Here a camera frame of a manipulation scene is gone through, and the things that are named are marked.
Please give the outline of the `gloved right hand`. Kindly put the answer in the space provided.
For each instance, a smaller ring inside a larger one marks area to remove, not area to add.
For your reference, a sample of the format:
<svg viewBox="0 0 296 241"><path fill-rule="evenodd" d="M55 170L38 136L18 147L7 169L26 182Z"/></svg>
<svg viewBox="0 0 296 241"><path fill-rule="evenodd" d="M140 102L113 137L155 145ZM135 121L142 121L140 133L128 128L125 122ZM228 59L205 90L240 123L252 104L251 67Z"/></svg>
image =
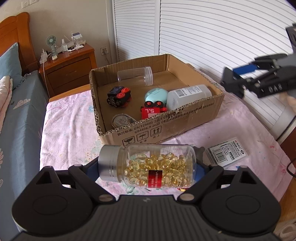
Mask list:
<svg viewBox="0 0 296 241"><path fill-rule="evenodd" d="M285 101L296 113L296 89L280 93L280 100Z"/></svg>

